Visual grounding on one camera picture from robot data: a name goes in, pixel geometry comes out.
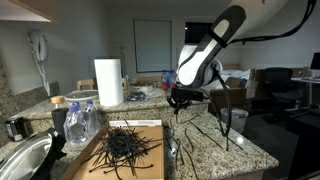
trash bin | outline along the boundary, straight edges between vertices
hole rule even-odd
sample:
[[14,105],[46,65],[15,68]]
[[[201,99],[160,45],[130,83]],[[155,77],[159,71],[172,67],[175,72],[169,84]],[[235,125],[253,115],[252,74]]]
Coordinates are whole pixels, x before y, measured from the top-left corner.
[[[221,112],[221,120],[224,123],[228,123],[228,110],[227,108],[223,108],[220,110]],[[248,112],[238,108],[232,108],[232,120],[231,120],[231,128],[236,130],[239,133],[243,132],[244,126],[246,125]]]

blue bottle cap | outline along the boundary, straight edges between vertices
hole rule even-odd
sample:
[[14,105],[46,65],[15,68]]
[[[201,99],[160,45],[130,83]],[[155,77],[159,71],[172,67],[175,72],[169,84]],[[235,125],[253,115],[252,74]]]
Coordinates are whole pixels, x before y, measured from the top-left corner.
[[88,101],[87,101],[87,105],[93,105],[93,101],[91,100],[91,99],[89,99]]
[[71,107],[70,107],[70,111],[71,112],[77,112],[79,110],[79,106],[77,104],[73,104]]
[[72,105],[77,105],[78,107],[80,107],[80,103],[79,102],[74,102],[74,103],[72,103]]

bottle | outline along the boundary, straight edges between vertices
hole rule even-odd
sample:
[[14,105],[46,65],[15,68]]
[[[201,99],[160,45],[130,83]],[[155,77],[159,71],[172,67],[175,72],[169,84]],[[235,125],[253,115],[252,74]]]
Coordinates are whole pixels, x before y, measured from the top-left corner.
[[77,104],[70,107],[63,127],[67,142],[80,143],[87,140],[87,124]]
[[171,96],[171,89],[176,86],[176,77],[174,75],[174,70],[169,71],[168,75],[168,88],[166,90],[166,96]]
[[97,108],[93,105],[92,100],[87,101],[86,115],[88,121],[88,134],[93,137],[100,130],[100,121]]
[[175,88],[176,87],[176,75],[174,74],[174,70],[172,69],[170,71],[170,88]]
[[52,104],[52,108],[51,108],[52,111],[55,109],[68,107],[67,103],[64,101],[63,96],[54,96],[50,100],[51,100],[51,104]]
[[65,138],[64,134],[64,123],[67,118],[68,105],[64,101],[63,96],[55,96],[51,98],[51,116],[55,130]]
[[168,89],[168,74],[166,70],[162,70],[161,82],[162,89],[166,91]]

kitchen cabinet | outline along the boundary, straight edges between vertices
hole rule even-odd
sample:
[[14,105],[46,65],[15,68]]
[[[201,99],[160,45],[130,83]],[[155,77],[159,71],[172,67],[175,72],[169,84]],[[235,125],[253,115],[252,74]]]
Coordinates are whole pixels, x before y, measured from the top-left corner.
[[58,22],[56,0],[0,0],[0,20]]

granite countertop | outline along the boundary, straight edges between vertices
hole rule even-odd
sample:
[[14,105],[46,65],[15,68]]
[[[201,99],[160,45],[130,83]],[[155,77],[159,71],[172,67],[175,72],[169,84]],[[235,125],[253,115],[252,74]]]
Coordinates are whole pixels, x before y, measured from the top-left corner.
[[[182,165],[179,155],[177,161],[178,169],[175,175],[168,175],[168,173],[174,171],[172,169],[175,168],[175,165],[170,163],[174,162],[174,160],[170,159],[172,157],[165,156],[167,179],[196,179],[192,163],[186,151],[191,156],[199,179],[225,179],[260,170],[263,171],[279,165],[278,160],[232,129],[229,133],[229,151],[226,151],[226,138],[221,135],[220,130],[216,129],[218,127],[217,119],[207,112],[201,113],[192,122],[219,145],[202,135],[192,124],[180,124],[194,116],[189,114],[184,117],[178,117],[179,123],[176,123],[175,118],[169,119],[173,125],[172,129],[174,129],[173,137],[181,141],[182,146],[180,147],[181,151],[179,151],[179,154],[182,154],[184,165]],[[187,129],[187,135],[194,146],[193,152],[191,144],[185,136],[185,129]],[[64,151],[68,152],[68,155],[55,163],[51,173],[52,179],[59,179],[83,148],[84,145],[80,145],[77,150],[70,152],[68,147],[65,147]]]
[[[192,102],[193,104],[208,104],[207,101],[204,102]],[[98,111],[101,113],[113,113],[113,112],[124,112],[124,111],[136,111],[145,109],[157,109],[170,107],[165,96],[150,98],[145,101],[126,101],[116,106],[103,106],[100,105],[99,100],[95,100]],[[26,120],[36,120],[36,119],[51,119],[52,104],[50,100],[43,101],[25,111],[20,112],[18,115]]]

